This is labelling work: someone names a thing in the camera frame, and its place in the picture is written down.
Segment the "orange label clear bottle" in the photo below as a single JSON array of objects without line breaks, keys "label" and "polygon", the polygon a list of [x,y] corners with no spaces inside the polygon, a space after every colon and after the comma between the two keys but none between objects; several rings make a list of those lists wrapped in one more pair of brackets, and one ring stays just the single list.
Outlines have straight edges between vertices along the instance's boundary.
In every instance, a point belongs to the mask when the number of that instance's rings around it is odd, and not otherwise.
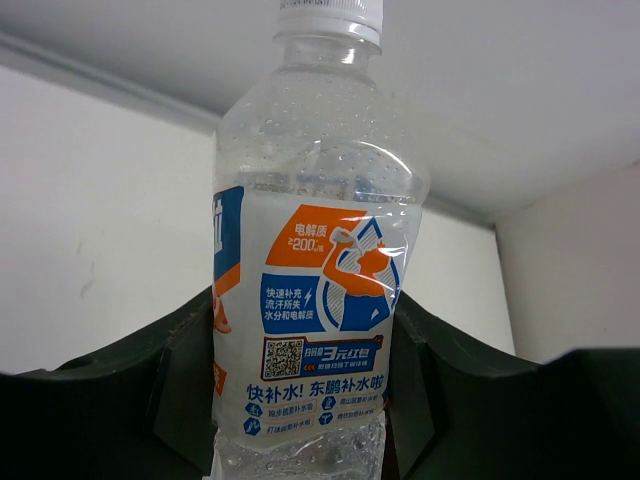
[{"label": "orange label clear bottle", "polygon": [[216,479],[377,479],[428,178],[371,79],[379,1],[284,1],[281,65],[216,131]]}]

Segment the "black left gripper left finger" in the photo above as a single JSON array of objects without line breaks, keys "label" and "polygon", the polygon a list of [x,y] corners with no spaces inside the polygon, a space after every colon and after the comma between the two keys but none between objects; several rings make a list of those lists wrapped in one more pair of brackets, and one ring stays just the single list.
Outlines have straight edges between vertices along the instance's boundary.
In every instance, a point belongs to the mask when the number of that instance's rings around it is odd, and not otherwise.
[{"label": "black left gripper left finger", "polygon": [[48,371],[1,377],[4,479],[210,474],[212,292]]}]

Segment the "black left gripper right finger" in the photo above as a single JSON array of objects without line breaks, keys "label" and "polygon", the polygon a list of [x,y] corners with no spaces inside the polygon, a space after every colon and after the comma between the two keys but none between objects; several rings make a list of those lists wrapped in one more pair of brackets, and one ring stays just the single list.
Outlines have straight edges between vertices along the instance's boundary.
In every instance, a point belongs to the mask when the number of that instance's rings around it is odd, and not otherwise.
[{"label": "black left gripper right finger", "polygon": [[578,349],[537,364],[408,295],[395,311],[389,416],[403,479],[635,479],[639,352]]}]

